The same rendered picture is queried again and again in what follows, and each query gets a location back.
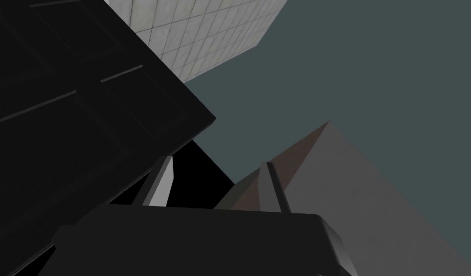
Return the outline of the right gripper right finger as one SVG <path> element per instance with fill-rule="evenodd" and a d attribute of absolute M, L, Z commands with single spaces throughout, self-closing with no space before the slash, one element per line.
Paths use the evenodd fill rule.
<path fill-rule="evenodd" d="M 291 213 L 276 167 L 272 162 L 261 163 L 258 194 L 260 211 Z"/>

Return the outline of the black panelled door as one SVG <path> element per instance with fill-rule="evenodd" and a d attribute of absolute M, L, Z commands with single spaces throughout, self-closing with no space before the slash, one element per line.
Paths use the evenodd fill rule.
<path fill-rule="evenodd" d="M 214 120 L 104 0 L 0 0 L 0 276 Z"/>

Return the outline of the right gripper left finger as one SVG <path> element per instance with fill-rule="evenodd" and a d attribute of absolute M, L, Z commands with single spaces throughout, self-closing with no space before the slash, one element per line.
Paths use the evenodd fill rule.
<path fill-rule="evenodd" d="M 173 180 L 173 157 L 160 156 L 148 173 L 132 204 L 134 206 L 165 207 Z"/>

